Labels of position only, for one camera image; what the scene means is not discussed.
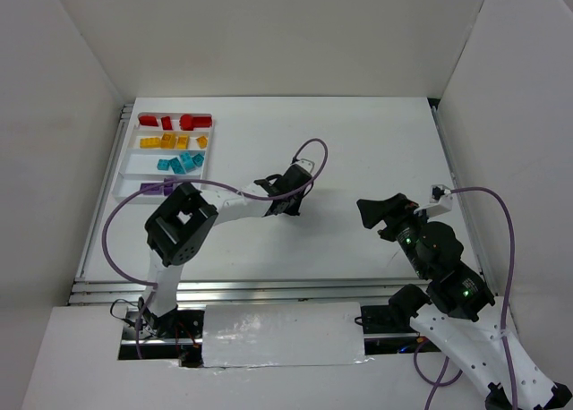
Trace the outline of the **yellow butterfly lego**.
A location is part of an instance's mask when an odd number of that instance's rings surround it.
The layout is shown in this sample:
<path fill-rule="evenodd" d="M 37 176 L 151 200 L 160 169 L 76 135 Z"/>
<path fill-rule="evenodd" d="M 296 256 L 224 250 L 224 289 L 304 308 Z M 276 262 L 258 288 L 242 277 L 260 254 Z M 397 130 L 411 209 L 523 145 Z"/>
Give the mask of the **yellow butterfly lego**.
<path fill-rule="evenodd" d="M 177 142 L 177 135 L 173 132 L 164 132 L 160 139 L 161 149 L 173 149 Z"/>

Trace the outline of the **teal flower lego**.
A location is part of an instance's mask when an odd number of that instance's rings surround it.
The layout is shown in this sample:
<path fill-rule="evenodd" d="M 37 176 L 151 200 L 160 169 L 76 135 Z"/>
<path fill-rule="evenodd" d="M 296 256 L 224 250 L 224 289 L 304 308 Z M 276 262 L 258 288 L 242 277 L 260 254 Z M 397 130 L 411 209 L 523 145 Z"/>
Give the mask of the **teal flower lego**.
<path fill-rule="evenodd" d="M 193 164 L 197 167 L 201 167 L 203 165 L 204 159 L 205 157 L 201 153 L 198 153 L 192 157 Z"/>

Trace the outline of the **red rectangular lego brick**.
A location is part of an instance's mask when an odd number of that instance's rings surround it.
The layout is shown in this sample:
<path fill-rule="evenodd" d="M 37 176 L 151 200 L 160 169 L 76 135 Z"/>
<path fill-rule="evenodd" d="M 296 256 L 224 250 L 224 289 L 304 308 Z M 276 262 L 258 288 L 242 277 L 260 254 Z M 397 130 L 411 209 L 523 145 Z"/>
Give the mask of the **red rectangular lego brick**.
<path fill-rule="evenodd" d="M 212 123 L 213 119 L 211 115 L 194 115 L 192 117 L 193 128 L 210 128 Z"/>

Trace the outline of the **teal long lego brick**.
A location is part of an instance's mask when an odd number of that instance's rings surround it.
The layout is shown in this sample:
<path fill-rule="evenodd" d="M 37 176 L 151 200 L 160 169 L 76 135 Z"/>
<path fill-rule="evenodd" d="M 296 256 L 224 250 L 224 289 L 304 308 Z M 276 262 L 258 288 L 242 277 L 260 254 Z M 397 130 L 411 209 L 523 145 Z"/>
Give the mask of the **teal long lego brick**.
<path fill-rule="evenodd" d="M 190 152 L 186 151 L 186 152 L 181 153 L 179 158 L 182 162 L 183 168 L 184 168 L 186 173 L 189 173 L 192 170 L 194 170 L 194 168 L 196 168 L 196 166 L 193 162 L 193 157 L 192 157 Z"/>

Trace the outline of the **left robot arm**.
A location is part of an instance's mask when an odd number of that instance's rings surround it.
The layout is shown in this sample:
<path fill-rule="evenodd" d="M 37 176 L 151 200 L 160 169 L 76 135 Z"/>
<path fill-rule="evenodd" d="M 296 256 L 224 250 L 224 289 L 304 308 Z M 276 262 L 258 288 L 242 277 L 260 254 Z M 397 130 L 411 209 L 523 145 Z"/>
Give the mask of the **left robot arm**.
<path fill-rule="evenodd" d="M 178 185 L 144 226 L 150 248 L 147 280 L 156 284 L 147 286 L 138 301 L 148 329 L 159 337 L 175 332 L 183 267 L 198 254 L 214 226 L 242 218 L 297 216 L 304 192 L 282 200 L 277 197 L 310 182 L 312 170 L 311 161 L 298 159 L 284 174 L 256 180 L 241 194 Z"/>

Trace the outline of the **yellow striped lego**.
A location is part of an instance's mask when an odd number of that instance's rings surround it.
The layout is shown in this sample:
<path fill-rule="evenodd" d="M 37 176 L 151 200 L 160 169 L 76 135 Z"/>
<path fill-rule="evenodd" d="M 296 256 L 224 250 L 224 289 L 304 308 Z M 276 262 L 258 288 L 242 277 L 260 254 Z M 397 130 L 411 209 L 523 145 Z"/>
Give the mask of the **yellow striped lego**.
<path fill-rule="evenodd" d="M 206 136 L 200 136 L 196 139 L 196 142 L 201 149 L 206 149 L 208 146 L 209 139 Z"/>

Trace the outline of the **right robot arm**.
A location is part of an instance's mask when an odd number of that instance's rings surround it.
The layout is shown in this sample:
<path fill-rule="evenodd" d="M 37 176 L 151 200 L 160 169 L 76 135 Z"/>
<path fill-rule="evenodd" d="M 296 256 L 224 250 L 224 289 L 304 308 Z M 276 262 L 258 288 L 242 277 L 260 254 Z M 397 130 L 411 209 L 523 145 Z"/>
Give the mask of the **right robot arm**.
<path fill-rule="evenodd" d="M 369 330 L 390 320 L 426 337 L 478 389 L 488 409 L 560 409 L 569 388 L 547 377 L 507 324 L 508 306 L 494 297 L 481 276 L 462 260 L 463 244 L 453 228 L 435 220 L 448 212 L 451 191 L 432 188 L 420 206 L 398 193 L 384 201 L 360 199 L 363 226 L 379 223 L 379 237 L 398 243 L 426 288 L 406 285 L 387 308 L 364 308 L 356 323 Z"/>

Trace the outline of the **yellow long lego brick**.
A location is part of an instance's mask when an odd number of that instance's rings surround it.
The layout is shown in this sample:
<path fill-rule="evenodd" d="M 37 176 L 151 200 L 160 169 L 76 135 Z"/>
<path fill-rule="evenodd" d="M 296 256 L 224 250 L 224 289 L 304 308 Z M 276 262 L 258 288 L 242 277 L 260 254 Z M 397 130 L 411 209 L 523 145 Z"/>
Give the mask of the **yellow long lego brick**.
<path fill-rule="evenodd" d="M 161 146 L 161 139 L 159 137 L 145 137 L 140 138 L 139 147 L 141 149 L 159 149 Z"/>

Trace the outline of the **purple studded lego piece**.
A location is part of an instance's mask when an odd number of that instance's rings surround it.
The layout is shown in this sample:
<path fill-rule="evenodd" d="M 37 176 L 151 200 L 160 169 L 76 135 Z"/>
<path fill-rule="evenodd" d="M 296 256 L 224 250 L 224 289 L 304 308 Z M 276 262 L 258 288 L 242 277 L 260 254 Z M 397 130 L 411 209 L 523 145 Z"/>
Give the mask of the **purple studded lego piece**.
<path fill-rule="evenodd" d="M 156 183 L 141 183 L 140 184 L 140 191 L 142 195 L 162 195 L 163 189 L 162 186 L 157 186 Z"/>

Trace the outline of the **small teal lego brick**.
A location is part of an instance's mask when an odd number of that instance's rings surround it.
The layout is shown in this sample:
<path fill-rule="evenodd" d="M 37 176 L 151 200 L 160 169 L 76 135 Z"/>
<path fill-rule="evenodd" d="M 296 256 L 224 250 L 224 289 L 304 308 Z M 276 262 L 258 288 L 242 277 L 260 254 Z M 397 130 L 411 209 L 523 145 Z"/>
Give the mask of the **small teal lego brick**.
<path fill-rule="evenodd" d="M 169 165 L 176 175 L 185 175 L 186 171 L 179 158 L 171 158 Z"/>

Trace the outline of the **small yellow square lego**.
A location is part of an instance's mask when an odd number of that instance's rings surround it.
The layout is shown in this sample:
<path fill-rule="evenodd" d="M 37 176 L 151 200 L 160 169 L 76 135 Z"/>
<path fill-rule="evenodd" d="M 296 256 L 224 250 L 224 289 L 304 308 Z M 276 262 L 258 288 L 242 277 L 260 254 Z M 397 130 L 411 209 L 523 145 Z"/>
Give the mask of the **small yellow square lego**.
<path fill-rule="evenodd" d="M 187 149 L 189 144 L 189 137 L 187 135 L 180 135 L 177 138 L 175 147 L 177 149 Z"/>

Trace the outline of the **purple rounded lego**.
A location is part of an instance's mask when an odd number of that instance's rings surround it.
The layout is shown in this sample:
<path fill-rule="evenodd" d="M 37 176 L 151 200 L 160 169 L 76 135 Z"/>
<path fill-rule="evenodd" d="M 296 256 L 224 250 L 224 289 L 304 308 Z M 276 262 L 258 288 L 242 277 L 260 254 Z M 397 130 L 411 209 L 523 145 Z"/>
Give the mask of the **purple rounded lego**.
<path fill-rule="evenodd" d="M 164 196 L 169 196 L 175 189 L 175 184 L 177 183 L 177 180 L 175 178 L 165 178 L 164 182 L 166 184 L 163 186 L 162 193 Z"/>

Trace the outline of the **red rounded picture lego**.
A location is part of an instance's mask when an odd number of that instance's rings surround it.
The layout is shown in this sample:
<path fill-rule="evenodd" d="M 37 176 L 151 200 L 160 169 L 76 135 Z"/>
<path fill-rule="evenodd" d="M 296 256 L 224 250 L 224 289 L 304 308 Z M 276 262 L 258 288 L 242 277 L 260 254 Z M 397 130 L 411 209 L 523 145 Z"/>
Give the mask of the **red rounded picture lego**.
<path fill-rule="evenodd" d="M 179 124 L 182 131 L 193 131 L 195 129 L 196 116 L 191 114 L 182 115 Z"/>

